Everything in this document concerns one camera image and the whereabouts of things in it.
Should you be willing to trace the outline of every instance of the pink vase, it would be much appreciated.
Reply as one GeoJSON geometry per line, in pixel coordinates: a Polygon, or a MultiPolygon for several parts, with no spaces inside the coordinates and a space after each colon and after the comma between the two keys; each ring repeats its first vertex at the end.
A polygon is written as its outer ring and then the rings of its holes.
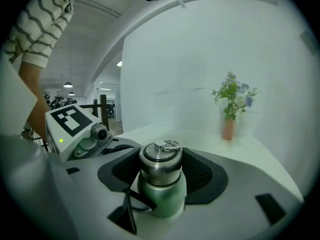
{"type": "Polygon", "coordinates": [[[231,141],[234,137],[234,133],[235,133],[235,121],[232,118],[230,118],[228,119],[228,121],[224,122],[222,137],[225,140],[231,141]]]}

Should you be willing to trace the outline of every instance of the white flower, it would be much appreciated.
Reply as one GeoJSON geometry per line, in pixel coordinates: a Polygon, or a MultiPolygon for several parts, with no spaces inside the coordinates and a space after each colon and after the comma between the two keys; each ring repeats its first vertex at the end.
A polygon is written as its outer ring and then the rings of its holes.
{"type": "Polygon", "coordinates": [[[249,91],[249,95],[256,95],[258,92],[258,88],[253,88],[249,91]]]}
{"type": "Polygon", "coordinates": [[[245,96],[238,93],[236,95],[234,102],[238,107],[242,107],[246,104],[246,98],[245,98],[245,96]]]}

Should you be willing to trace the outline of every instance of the ceiling light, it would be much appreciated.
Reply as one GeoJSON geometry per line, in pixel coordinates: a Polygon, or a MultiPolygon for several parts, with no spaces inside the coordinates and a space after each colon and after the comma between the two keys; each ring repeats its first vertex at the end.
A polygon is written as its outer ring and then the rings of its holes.
{"type": "Polygon", "coordinates": [[[66,82],[66,83],[63,85],[63,87],[65,87],[65,88],[72,88],[72,87],[74,87],[74,86],[72,85],[72,83],[66,82]]]}

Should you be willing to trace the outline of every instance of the black bottle holder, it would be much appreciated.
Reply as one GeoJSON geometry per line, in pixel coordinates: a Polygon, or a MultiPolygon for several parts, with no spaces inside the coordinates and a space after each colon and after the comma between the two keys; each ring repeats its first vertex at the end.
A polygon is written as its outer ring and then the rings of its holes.
{"type": "MultiPolygon", "coordinates": [[[[97,172],[99,180],[108,189],[126,193],[123,206],[115,209],[108,218],[133,234],[137,233],[137,228],[128,196],[133,194],[130,187],[141,169],[139,152],[140,148],[135,148],[102,165],[97,172]]],[[[228,175],[223,167],[188,148],[182,149],[182,171],[186,179],[186,205],[209,204],[221,195],[228,185],[228,175]]]]}

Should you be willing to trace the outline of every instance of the blue flower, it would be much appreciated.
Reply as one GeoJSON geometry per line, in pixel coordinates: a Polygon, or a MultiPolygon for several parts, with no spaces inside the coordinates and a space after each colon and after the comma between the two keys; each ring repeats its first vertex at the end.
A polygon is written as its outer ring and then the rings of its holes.
{"type": "Polygon", "coordinates": [[[249,90],[250,86],[247,85],[246,83],[242,84],[242,89],[244,89],[245,91],[249,90]]]}
{"type": "Polygon", "coordinates": [[[236,78],[237,78],[236,75],[229,71],[229,73],[228,73],[228,75],[227,75],[225,80],[226,80],[227,83],[233,83],[233,82],[236,81],[236,78]]]}
{"type": "Polygon", "coordinates": [[[236,83],[236,92],[243,94],[244,92],[242,90],[241,83],[239,81],[236,81],[235,83],[236,83]]]}
{"type": "Polygon", "coordinates": [[[254,99],[251,96],[245,97],[245,106],[250,108],[254,103],[254,99]]]}

